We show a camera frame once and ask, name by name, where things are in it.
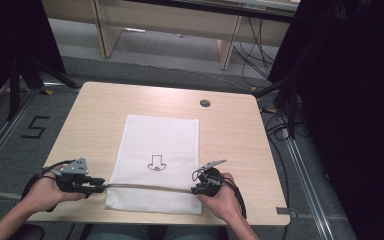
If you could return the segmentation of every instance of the white towel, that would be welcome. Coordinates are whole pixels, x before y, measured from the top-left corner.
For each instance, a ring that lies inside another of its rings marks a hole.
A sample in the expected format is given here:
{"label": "white towel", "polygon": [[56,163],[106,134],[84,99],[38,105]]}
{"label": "white towel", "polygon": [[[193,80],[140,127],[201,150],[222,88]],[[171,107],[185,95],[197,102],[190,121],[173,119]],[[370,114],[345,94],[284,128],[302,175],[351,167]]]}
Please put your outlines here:
{"label": "white towel", "polygon": [[128,115],[106,206],[127,211],[201,214],[190,191],[199,168],[199,121]]}

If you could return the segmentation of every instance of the folded cloth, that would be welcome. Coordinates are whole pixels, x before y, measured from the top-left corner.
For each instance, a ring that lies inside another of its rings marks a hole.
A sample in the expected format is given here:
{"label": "folded cloth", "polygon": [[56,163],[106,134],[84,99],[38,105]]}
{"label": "folded cloth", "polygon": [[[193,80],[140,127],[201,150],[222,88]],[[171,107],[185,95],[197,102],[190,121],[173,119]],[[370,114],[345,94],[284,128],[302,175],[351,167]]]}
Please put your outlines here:
{"label": "folded cloth", "polygon": [[198,138],[197,119],[128,115],[105,205],[201,214],[201,202],[190,193],[199,168]]}

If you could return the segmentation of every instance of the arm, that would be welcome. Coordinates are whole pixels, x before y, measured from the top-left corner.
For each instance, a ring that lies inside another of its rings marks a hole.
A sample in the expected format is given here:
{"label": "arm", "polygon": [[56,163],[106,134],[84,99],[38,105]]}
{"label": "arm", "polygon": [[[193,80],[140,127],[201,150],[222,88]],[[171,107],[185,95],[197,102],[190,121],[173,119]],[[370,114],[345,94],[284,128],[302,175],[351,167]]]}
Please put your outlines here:
{"label": "arm", "polygon": [[[53,173],[45,176],[54,177]],[[64,201],[85,198],[81,193],[59,190],[55,180],[42,178],[30,189],[27,196],[0,220],[0,239],[9,239],[34,213],[46,211]]]}
{"label": "arm", "polygon": [[[222,177],[228,178],[234,183],[231,174],[224,173]],[[258,239],[254,230],[242,216],[239,202],[229,186],[222,184],[219,192],[214,197],[200,194],[198,199],[207,205],[216,217],[224,220],[239,239]]]}

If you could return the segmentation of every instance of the person's left hand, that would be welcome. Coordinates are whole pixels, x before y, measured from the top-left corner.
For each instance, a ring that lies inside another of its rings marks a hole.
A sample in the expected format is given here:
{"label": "person's left hand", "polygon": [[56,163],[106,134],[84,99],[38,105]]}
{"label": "person's left hand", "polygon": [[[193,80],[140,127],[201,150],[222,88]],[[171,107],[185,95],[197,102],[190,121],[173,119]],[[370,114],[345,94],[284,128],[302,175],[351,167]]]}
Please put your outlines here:
{"label": "person's left hand", "polygon": [[[44,176],[55,178],[55,174],[52,172],[47,172]],[[54,179],[44,177],[32,186],[20,204],[23,204],[33,214],[49,210],[64,201],[78,201],[84,198],[86,195],[83,193],[62,192]]]}

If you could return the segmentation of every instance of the gray floor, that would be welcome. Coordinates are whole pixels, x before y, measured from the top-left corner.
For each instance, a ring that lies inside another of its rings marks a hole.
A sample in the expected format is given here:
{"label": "gray floor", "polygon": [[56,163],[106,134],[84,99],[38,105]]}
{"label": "gray floor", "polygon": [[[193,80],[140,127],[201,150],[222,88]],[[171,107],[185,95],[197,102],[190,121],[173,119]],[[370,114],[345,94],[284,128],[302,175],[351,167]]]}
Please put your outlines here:
{"label": "gray floor", "polygon": [[[220,70],[217,43],[214,39],[179,37],[175,34],[156,32],[124,32],[111,58],[103,59],[93,25],[59,20],[50,22],[67,75],[80,84],[93,80],[235,93],[250,93],[251,85],[260,88],[270,85],[250,67],[243,68],[243,61],[235,53],[229,68]],[[246,51],[252,49],[251,44],[244,44],[243,47]],[[277,48],[264,49],[275,58]],[[46,81],[54,81],[46,74],[43,78]],[[45,162],[77,96],[77,93],[66,90],[67,88],[62,87],[56,89],[52,95],[37,95],[26,109],[5,147],[0,151],[0,192],[20,194],[30,176]],[[259,106],[272,108],[275,94],[274,92],[259,99]],[[0,127],[5,123],[7,107],[8,92],[5,92],[0,97]],[[36,134],[34,130],[27,129],[34,116],[50,117],[49,120],[38,122],[46,126],[46,130],[40,139],[23,138],[23,135]],[[272,116],[263,113],[264,124],[267,124]],[[267,128],[276,124],[276,120],[271,120]],[[355,239],[334,189],[323,177],[323,165],[305,125],[299,125],[296,131],[297,144],[329,220],[333,236],[335,239]],[[275,138],[273,140],[273,157],[293,212],[286,239],[321,239],[286,144]],[[14,201],[0,200],[0,217],[13,205]],[[72,233],[69,239],[79,239],[83,228],[82,224],[38,224],[45,228],[46,239],[65,238],[70,232]],[[284,227],[276,226],[253,227],[261,239],[280,240],[285,230]],[[230,234],[230,238],[236,239],[233,234]]]}

